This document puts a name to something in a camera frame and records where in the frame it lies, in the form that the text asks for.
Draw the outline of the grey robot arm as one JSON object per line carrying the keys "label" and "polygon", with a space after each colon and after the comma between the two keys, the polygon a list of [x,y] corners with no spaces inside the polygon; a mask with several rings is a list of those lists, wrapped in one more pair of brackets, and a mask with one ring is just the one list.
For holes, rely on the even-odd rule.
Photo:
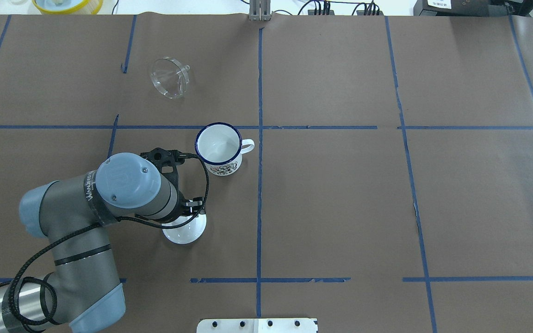
{"label": "grey robot arm", "polygon": [[67,324],[97,333],[126,312],[124,289],[106,228],[122,221],[179,229],[205,213],[209,187],[193,199],[178,188],[178,166],[198,154],[156,148],[109,156],[95,170],[24,194],[19,217],[49,244],[0,283],[0,333],[43,333]]}

